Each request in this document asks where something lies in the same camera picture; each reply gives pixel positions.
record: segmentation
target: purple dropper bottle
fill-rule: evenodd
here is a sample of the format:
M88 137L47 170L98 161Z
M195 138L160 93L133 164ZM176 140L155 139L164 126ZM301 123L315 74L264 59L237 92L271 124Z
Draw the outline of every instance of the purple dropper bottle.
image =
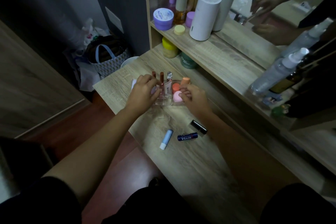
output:
M175 13L176 0L169 0L168 9Z

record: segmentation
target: hand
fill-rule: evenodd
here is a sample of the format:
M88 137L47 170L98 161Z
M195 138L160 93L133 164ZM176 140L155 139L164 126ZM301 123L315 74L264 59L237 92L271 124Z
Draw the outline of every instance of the hand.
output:
M273 25L256 25L252 27L252 31L274 45L283 45L282 41L285 36L285 32Z
M140 75L128 97L125 109L130 110L137 117L144 114L159 97L161 89L156 89L153 95L151 90L155 85L160 84L160 81L149 74Z
M179 96L197 119L200 120L202 116L212 113L204 90L192 84L182 84L180 90L182 93L180 93Z
M262 7L262 10L258 11L256 14L256 16L260 16L272 11L278 5L280 5L279 0L252 0L250 12L255 14L257 10Z

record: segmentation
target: pink makeup sponge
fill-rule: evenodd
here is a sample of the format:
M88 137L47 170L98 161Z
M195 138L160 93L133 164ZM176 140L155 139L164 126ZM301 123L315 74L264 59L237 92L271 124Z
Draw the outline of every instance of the pink makeup sponge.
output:
M176 91L173 95L173 100L175 103L183 102L183 99L179 96L179 94L182 93L180 90Z

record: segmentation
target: cabinet door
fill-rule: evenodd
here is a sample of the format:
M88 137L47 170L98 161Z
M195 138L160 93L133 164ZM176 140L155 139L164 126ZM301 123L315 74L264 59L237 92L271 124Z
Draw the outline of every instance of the cabinet door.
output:
M14 138L83 100L0 21L0 136Z

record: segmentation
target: yellow jar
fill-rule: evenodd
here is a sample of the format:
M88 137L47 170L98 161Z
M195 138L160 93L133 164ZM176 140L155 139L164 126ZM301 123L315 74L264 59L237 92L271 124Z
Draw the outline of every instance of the yellow jar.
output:
M168 39L165 37L162 38L162 45L163 45L163 55L167 58L174 58L179 53L179 49L173 45Z

